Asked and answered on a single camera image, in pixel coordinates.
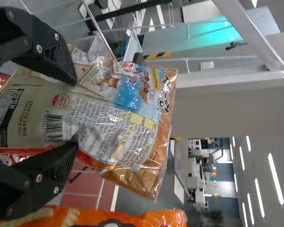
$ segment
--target orange snack bag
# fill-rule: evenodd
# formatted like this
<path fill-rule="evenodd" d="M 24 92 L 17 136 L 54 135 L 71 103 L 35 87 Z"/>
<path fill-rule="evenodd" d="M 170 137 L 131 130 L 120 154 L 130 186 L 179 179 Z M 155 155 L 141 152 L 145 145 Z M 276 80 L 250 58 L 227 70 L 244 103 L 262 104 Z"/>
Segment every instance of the orange snack bag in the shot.
<path fill-rule="evenodd" d="M 20 219 L 1 221 L 0 227 L 186 227 L 186 222 L 185 212 L 181 210 L 130 216 L 121 212 L 50 206 Z"/>

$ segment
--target chip bag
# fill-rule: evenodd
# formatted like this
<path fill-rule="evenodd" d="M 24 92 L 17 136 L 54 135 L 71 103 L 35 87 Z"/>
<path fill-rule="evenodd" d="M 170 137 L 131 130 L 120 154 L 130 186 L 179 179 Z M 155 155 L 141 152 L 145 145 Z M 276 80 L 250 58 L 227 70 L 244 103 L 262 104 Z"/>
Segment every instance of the chip bag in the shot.
<path fill-rule="evenodd" d="M 0 93 L 0 154 L 31 156 L 74 140 L 81 162 L 156 200 L 166 171 L 177 71 L 135 64 L 130 76 L 115 72 L 115 64 L 75 63 L 76 87 L 20 68 Z"/>
<path fill-rule="evenodd" d="M 186 227 L 181 210 L 158 210 L 130 216 L 103 210 L 43 207 L 23 218 L 0 222 L 0 227 Z"/>

